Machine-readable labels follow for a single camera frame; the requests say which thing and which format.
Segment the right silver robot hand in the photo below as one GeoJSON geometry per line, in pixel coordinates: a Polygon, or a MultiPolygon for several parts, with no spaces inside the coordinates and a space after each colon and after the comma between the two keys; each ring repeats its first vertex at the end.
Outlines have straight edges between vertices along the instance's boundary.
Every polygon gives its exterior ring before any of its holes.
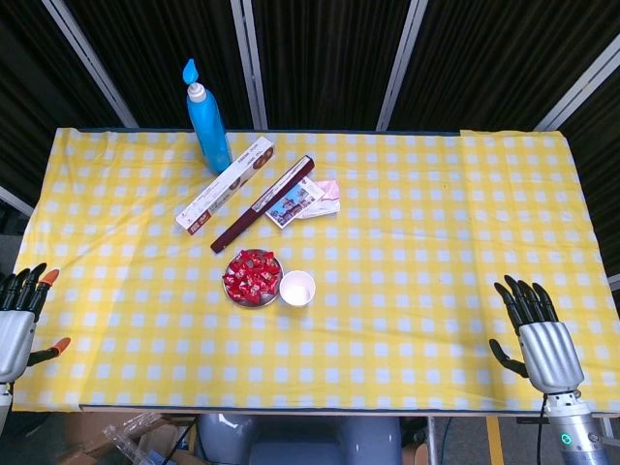
{"type": "Polygon", "coordinates": [[[548,292],[538,283],[531,285],[509,275],[494,288],[502,298],[517,336],[523,359],[509,357],[493,338],[489,347],[498,362],[528,379],[544,394],[578,389],[584,374],[566,326],[560,322],[548,292]]]}

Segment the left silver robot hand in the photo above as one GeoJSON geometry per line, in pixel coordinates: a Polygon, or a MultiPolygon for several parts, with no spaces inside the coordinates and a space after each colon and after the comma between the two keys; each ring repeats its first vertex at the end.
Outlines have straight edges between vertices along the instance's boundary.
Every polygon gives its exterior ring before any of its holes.
{"type": "Polygon", "coordinates": [[[24,268],[1,280],[1,384],[14,383],[27,367],[59,357],[70,345],[63,337],[51,347],[32,351],[37,323],[58,269],[45,274],[46,263],[24,268]]]}

